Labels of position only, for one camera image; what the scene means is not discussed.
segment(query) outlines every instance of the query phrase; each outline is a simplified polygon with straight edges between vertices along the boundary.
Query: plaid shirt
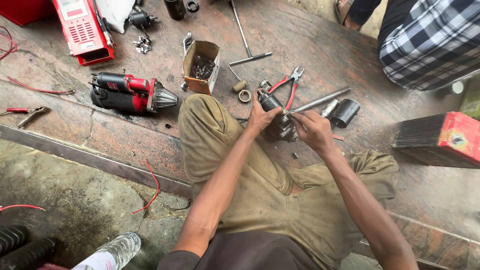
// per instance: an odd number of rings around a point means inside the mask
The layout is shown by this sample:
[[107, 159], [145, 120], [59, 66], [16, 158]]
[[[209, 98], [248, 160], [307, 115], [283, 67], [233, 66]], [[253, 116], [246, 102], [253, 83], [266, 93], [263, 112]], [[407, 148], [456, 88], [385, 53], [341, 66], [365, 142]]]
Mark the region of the plaid shirt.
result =
[[387, 77], [432, 90], [480, 73], [480, 0], [418, 0], [380, 48]]

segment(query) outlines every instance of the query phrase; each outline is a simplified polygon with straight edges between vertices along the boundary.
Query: stone floor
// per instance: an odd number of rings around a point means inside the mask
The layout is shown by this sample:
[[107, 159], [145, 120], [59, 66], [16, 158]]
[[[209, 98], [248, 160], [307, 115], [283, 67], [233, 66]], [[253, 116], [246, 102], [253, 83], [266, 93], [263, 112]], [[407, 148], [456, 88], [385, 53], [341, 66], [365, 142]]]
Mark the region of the stone floor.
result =
[[[72, 268], [109, 239], [137, 232], [142, 248], [124, 268], [154, 270], [174, 246], [190, 201], [103, 171], [0, 139], [0, 204], [31, 204], [47, 211], [12, 208], [0, 212], [0, 226], [26, 226], [31, 239], [59, 240], [52, 262]], [[373, 259], [350, 254], [343, 270], [380, 269]]]
[[[338, 22], [335, 12], [335, 0], [282, 0], [297, 8], [303, 9], [305, 12], [315, 14], [333, 22]], [[368, 22], [362, 27], [361, 33], [377, 38], [385, 10], [387, 8], [387, 0], [383, 0], [375, 9]]]

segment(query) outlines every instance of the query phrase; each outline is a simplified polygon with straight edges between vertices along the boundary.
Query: dirty trousers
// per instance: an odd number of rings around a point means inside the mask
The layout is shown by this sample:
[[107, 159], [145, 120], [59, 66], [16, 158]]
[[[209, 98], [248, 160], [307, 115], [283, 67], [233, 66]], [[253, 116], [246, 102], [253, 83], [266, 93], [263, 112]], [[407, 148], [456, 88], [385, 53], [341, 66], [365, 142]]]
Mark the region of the dirty trousers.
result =
[[[244, 128], [215, 98], [196, 94], [180, 108], [179, 129], [185, 172], [196, 198]], [[395, 197], [399, 168], [391, 155], [368, 150], [346, 158], [383, 205]], [[293, 183], [306, 190], [290, 194]], [[283, 169], [256, 142], [217, 232], [255, 230], [290, 237], [324, 270], [338, 269], [363, 237], [326, 166]]]

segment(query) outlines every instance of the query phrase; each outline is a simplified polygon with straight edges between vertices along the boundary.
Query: metal ring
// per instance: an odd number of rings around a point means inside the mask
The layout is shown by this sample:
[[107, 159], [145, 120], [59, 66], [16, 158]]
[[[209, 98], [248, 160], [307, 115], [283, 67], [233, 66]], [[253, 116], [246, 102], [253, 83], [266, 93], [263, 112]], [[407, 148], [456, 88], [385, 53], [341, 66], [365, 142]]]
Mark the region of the metal ring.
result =
[[[248, 99], [247, 99], [247, 100], [241, 99], [241, 96], [242, 96], [244, 93], [247, 93], [247, 94], [248, 94]], [[240, 93], [239, 93], [239, 99], [240, 99], [241, 102], [247, 103], [247, 102], [250, 101], [250, 99], [252, 99], [252, 95], [250, 94], [250, 92], [249, 92], [248, 90], [243, 89], [243, 90], [240, 91]]]
[[188, 0], [187, 1], [187, 9], [190, 11], [190, 12], [196, 12], [198, 10], [198, 3], [197, 1], [195, 0]]

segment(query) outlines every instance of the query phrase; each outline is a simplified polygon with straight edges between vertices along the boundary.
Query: red tool box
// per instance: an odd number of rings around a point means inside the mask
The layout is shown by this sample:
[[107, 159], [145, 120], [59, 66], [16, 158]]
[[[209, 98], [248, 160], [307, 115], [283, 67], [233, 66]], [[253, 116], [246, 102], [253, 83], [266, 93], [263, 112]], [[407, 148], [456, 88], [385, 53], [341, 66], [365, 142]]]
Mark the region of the red tool box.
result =
[[50, 0], [2, 1], [0, 15], [18, 26], [24, 26], [55, 15], [55, 8]]
[[96, 7], [95, 0], [54, 0], [63, 35], [82, 66], [113, 59], [115, 44]]
[[393, 148], [432, 166], [480, 169], [480, 122], [461, 112], [402, 121]]

